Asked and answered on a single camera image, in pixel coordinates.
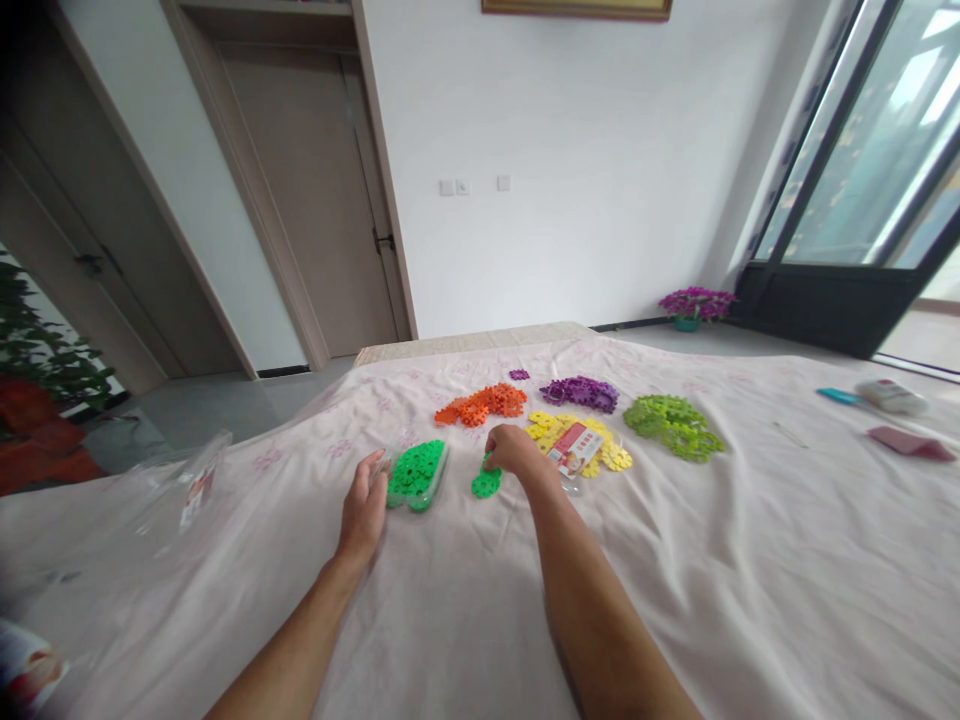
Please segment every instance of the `pink card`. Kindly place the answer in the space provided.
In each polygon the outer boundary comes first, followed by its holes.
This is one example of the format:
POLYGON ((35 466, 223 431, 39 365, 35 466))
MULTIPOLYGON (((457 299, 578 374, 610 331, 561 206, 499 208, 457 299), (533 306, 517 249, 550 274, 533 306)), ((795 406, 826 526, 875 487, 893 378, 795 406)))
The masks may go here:
POLYGON ((939 440, 923 435, 912 435, 888 425, 867 430, 867 435, 878 442, 882 442, 887 447, 893 448, 901 455, 923 457, 940 462, 953 462, 957 459, 957 456, 947 450, 939 440))

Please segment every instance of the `white bottle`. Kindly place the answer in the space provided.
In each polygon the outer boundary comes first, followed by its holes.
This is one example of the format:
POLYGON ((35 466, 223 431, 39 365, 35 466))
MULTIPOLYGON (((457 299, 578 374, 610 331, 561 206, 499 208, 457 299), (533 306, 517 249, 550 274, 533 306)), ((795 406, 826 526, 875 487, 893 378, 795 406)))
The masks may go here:
POLYGON ((885 412, 922 415, 930 407, 922 396, 894 380, 870 380, 860 383, 854 390, 871 405, 885 412))

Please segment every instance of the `green plastic piece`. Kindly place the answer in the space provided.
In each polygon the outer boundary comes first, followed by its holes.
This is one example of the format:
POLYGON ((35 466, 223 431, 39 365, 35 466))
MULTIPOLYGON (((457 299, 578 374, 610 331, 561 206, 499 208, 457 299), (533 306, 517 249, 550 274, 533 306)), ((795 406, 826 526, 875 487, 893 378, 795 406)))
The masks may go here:
POLYGON ((490 453, 483 456, 483 462, 480 463, 480 474, 474 478, 470 486, 473 494, 481 500, 496 494, 497 490, 500 489, 500 478, 503 476, 503 470, 500 468, 489 471, 484 469, 488 457, 490 457, 490 453))
POLYGON ((646 395, 623 413, 623 421, 637 435, 656 439, 677 457, 705 463, 715 452, 726 451, 707 427, 707 419, 689 400, 673 395, 646 395))
MULTIPOLYGON (((387 486, 390 495, 419 498, 426 494, 433 482, 433 476, 440 464, 443 454, 443 441, 432 440, 422 445, 415 445, 407 450, 397 460, 397 467, 387 486)), ((433 498, 408 502, 410 509, 415 512, 424 512, 430 508, 433 498)), ((394 499, 387 501, 387 507, 396 507, 401 501, 394 499)))

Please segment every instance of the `pink bedsheet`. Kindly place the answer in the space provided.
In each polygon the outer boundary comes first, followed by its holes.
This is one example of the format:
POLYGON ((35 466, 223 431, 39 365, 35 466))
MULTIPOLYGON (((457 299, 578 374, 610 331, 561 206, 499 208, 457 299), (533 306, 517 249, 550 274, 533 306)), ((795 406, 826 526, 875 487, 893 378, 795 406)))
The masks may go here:
MULTIPOLYGON (((401 424, 430 439, 434 411, 521 367, 529 411, 555 410, 535 391, 552 378, 623 393, 603 419, 636 462, 585 481, 576 507, 706 717, 956 715, 960 467, 893 453, 865 435, 875 417, 814 393, 864 379, 848 370, 598 337, 359 368, 299 421, 233 448, 217 487, 229 501, 178 570, 144 565, 133 589, 104 589, 97 611, 122 630, 72 716, 200 717, 330 556, 356 462, 401 424), (650 393, 690 398, 728 451, 693 465, 635 436, 622 411, 650 393)), ((935 400, 923 422, 956 435, 960 408, 935 400)), ((510 477, 489 500, 470 492, 488 429, 451 430, 428 513, 388 514, 318 717, 577 716, 523 493, 510 477)), ((5 551, 28 554, 38 528, 56 537, 104 482, 4 499, 5 551)), ((60 602, 70 613, 66 590, 60 602)))

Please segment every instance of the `orange plastic pieces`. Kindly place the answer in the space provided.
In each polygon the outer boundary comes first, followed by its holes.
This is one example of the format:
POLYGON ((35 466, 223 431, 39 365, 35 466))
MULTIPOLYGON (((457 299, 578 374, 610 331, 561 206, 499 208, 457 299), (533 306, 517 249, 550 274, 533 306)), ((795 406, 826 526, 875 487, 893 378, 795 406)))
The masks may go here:
POLYGON ((504 417, 523 415, 527 394, 508 383, 485 387, 468 398, 457 398, 433 416, 437 425, 453 425, 457 418, 467 427, 479 427, 490 413, 504 417))

